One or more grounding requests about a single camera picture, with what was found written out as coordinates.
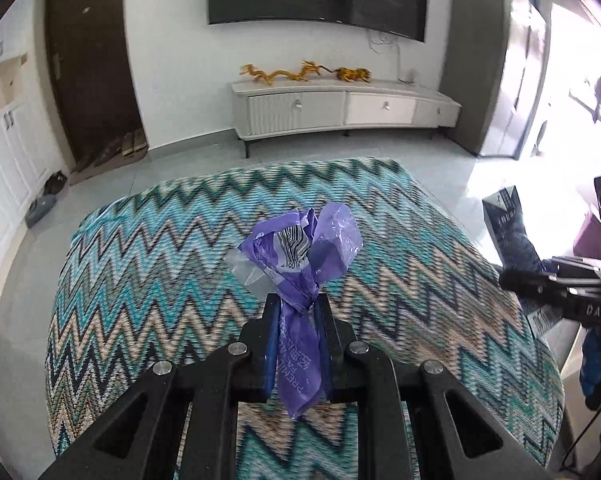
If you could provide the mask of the right blue gloved hand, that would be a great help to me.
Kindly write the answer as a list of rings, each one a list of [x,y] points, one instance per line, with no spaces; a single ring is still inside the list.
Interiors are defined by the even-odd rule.
[[[590,328],[585,336],[579,382],[585,406],[597,410],[601,405],[601,327]]]

